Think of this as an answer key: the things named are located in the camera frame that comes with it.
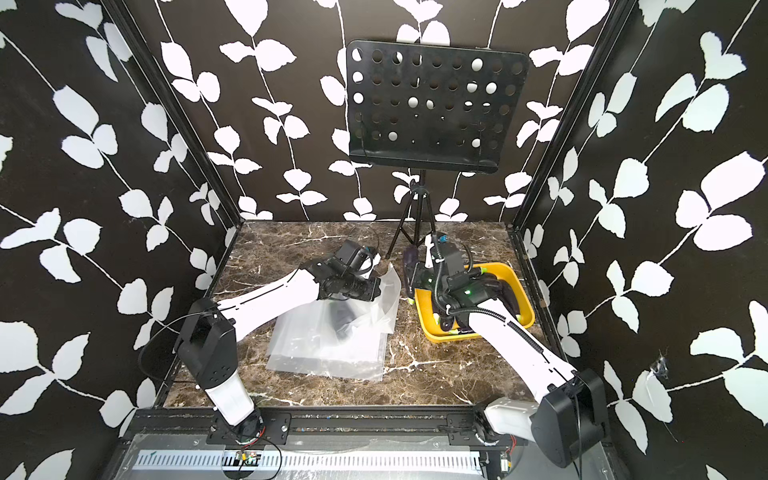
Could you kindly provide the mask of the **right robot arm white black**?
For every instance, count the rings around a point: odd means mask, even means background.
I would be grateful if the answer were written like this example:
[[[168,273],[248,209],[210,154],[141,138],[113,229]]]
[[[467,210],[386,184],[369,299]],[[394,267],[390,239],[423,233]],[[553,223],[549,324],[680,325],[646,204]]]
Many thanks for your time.
[[[523,301],[506,279],[482,267],[452,275],[437,265],[417,266],[410,282],[428,292],[433,312],[480,335],[530,390],[537,407],[488,405],[484,417],[497,434],[525,437],[565,468],[609,433],[603,380],[578,371],[546,348],[521,323]]]

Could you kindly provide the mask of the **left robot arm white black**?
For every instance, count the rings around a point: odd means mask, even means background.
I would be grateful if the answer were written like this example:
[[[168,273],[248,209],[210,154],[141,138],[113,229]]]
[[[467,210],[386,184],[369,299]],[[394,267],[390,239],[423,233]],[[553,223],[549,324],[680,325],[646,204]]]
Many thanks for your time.
[[[314,260],[249,294],[216,303],[193,304],[174,352],[216,407],[226,424],[238,427],[258,417],[238,373],[237,345],[254,330],[296,308],[327,299],[373,301],[381,280],[337,259]]]

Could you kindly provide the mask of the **clear zip-top bag top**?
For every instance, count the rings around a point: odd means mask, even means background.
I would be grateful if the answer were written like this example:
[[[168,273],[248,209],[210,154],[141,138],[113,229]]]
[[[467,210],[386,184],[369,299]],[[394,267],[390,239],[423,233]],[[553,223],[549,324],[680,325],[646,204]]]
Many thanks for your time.
[[[355,326],[374,327],[387,335],[394,331],[395,319],[401,289],[401,280],[392,265],[389,265],[386,273],[380,277],[381,295],[372,302],[348,299],[358,309],[359,317]],[[303,305],[280,316],[280,319],[298,319],[302,321],[326,321],[330,320],[328,305],[332,300],[318,300]]]

